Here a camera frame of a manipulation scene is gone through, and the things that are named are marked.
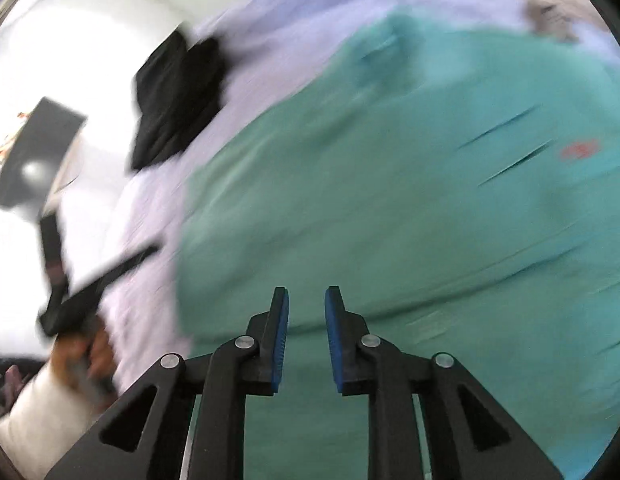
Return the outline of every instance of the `silver screw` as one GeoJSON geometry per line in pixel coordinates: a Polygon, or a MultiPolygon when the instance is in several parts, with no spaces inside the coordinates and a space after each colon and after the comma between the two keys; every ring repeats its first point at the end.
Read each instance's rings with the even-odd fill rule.
{"type": "Polygon", "coordinates": [[[376,348],[381,344],[381,338],[379,338],[378,335],[365,334],[361,338],[361,344],[363,346],[367,346],[368,348],[376,348]]]}
{"type": "Polygon", "coordinates": [[[236,348],[241,348],[243,350],[252,348],[254,346],[254,338],[249,335],[242,335],[241,337],[237,337],[234,342],[236,348]]]}
{"type": "Polygon", "coordinates": [[[167,354],[161,357],[161,366],[163,368],[176,368],[179,366],[180,360],[176,354],[167,354]]]}
{"type": "Polygon", "coordinates": [[[455,358],[450,354],[438,354],[434,358],[434,362],[441,368],[452,368],[455,365],[455,358]]]}

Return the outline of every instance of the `blue fabric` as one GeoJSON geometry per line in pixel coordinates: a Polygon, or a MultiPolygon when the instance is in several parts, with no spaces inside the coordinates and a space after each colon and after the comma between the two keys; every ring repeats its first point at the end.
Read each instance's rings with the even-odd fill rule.
{"type": "Polygon", "coordinates": [[[290,291],[281,391],[247,479],[364,478],[323,293],[456,355],[570,480],[620,423],[620,73],[568,46],[396,12],[189,182],[179,311],[196,354],[290,291]]]}

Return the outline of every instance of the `black tool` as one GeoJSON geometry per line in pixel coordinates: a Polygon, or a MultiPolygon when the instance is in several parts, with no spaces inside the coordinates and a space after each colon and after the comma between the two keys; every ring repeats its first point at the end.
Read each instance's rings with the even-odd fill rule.
{"type": "Polygon", "coordinates": [[[369,396],[369,480],[423,480],[413,407],[419,394],[433,480],[561,480],[559,470],[449,354],[401,352],[325,295],[332,370],[343,396],[369,396]]]}
{"type": "Polygon", "coordinates": [[[269,312],[213,354],[159,359],[61,458],[46,480],[178,480],[195,399],[202,396],[187,478],[241,480],[245,397],[279,390],[289,304],[277,287],[269,312]]]}
{"type": "MultiPolygon", "coordinates": [[[[70,280],[62,262],[61,234],[55,212],[40,220],[40,229],[45,272],[51,288],[47,308],[38,318],[41,329],[48,337],[79,334],[91,340],[100,328],[100,320],[96,316],[96,311],[106,287],[126,272],[138,267],[147,257],[157,252],[159,247],[153,244],[144,248],[68,297],[70,280]]],[[[77,380],[78,388],[95,405],[109,404],[116,396],[116,388],[111,377],[98,381],[88,377],[89,348],[83,358],[70,367],[77,380]]]]}

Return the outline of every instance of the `white sleeve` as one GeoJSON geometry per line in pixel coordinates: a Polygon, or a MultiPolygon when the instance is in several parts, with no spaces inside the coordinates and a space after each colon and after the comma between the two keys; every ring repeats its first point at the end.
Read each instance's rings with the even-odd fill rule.
{"type": "Polygon", "coordinates": [[[0,420],[0,446],[26,480],[42,480],[96,416],[94,407],[45,365],[0,420]]]}

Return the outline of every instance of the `triangular cutout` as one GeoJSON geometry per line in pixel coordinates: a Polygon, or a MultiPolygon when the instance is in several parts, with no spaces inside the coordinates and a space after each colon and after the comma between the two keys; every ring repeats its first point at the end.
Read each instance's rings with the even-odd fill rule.
{"type": "Polygon", "coordinates": [[[145,388],[105,430],[101,431],[101,442],[129,453],[135,452],[141,441],[156,392],[157,388],[154,385],[145,388]]]}
{"type": "Polygon", "coordinates": [[[508,432],[494,420],[490,412],[468,388],[459,386],[458,393],[477,451],[487,451],[509,443],[508,432]]]}

